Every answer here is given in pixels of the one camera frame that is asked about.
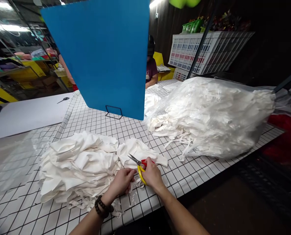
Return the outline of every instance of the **fluorescent light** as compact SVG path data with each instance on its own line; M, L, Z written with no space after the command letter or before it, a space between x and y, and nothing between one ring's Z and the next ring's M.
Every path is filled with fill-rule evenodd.
M0 2L0 8L4 8L4 9L7 9L7 10L12 10L11 5L9 5L8 3L5 3L5 2Z
M28 28L24 28L18 25L0 24L0 31L27 32L30 30Z
M151 4L150 4L150 8L156 7L162 0L154 0Z

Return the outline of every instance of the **black scissors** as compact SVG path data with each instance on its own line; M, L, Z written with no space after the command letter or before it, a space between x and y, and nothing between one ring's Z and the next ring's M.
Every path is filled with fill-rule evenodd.
M64 100L69 100L69 97L63 98L63 100L62 101L59 101L58 103L63 102Z

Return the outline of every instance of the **blue board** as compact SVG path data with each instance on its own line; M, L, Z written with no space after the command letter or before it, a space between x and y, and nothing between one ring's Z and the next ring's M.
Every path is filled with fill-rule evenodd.
M41 10L88 107L119 107L123 116L143 120L149 4L91 0Z

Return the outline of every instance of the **dark shirt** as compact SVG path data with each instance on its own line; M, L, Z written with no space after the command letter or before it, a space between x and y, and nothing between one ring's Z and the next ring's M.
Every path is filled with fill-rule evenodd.
M145 83L152 80L152 77L157 74L157 67L156 67L156 61L154 58L151 58L147 64L146 64L146 78Z

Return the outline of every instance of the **red scissors handle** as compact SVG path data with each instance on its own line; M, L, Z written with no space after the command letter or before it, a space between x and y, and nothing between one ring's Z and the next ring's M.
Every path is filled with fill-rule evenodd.
M146 164L146 159L141 160L141 163L142 163L143 165L147 166L147 164Z

